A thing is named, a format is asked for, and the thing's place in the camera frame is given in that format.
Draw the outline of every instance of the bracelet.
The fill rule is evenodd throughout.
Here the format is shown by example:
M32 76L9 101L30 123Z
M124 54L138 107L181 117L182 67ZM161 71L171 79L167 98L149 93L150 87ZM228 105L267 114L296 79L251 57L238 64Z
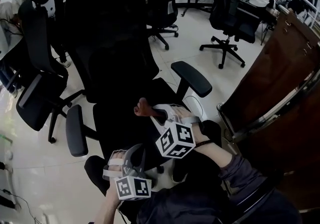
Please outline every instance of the bracelet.
M201 147L201 146L203 146L203 145L210 144L210 143L214 143L214 142L211 141L211 140L206 140L206 141L200 142L200 143L198 143L197 145L195 145L195 149L196 149L196 148L199 148L199 147Z

